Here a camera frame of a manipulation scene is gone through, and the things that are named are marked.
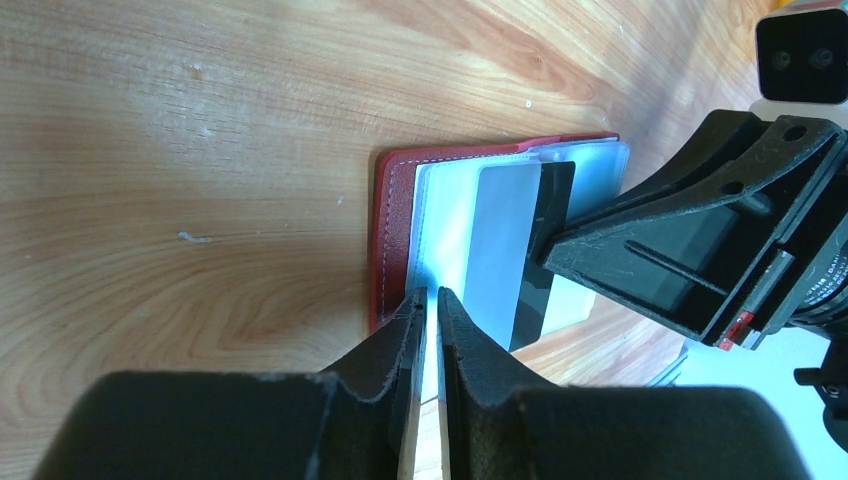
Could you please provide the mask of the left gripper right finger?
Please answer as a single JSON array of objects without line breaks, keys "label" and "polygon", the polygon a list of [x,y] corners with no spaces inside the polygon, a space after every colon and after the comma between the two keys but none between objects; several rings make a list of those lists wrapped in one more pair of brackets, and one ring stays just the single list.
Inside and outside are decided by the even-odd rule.
[{"label": "left gripper right finger", "polygon": [[804,479],[758,394],[715,387],[560,387],[437,300],[448,479]]}]

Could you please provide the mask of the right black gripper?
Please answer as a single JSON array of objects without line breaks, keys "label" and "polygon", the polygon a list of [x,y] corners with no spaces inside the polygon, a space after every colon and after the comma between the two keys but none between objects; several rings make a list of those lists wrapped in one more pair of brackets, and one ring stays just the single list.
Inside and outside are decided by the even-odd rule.
[{"label": "right black gripper", "polygon": [[847,448],[847,133],[818,118],[710,113],[649,178],[567,225],[545,267],[710,346],[769,326],[830,341],[794,379]]}]

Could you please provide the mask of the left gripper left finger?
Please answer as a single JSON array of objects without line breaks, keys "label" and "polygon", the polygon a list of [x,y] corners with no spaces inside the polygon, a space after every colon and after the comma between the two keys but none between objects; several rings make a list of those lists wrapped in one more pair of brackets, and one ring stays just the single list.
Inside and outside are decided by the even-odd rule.
[{"label": "left gripper left finger", "polygon": [[122,371],[77,401],[39,479],[410,479],[427,292],[325,369]]}]

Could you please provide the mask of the black silver credit card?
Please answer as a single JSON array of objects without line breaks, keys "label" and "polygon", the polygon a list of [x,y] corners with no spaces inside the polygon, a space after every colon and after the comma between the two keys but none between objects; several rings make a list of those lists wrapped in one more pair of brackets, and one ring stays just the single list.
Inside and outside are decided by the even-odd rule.
[{"label": "black silver credit card", "polygon": [[550,237],[566,219],[574,174],[567,162],[480,173],[462,303],[507,351],[587,317],[591,295],[541,265]]}]

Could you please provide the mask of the red leather card holder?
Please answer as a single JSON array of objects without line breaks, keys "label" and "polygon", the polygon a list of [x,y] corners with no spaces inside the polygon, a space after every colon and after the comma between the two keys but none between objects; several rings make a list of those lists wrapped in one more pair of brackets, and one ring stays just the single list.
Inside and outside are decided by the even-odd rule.
[{"label": "red leather card holder", "polygon": [[557,135],[512,144],[396,149],[378,158],[369,230],[369,317],[371,333],[403,301],[410,250],[416,169],[419,165],[498,155],[523,154],[534,147],[578,141],[619,140],[613,132]]}]

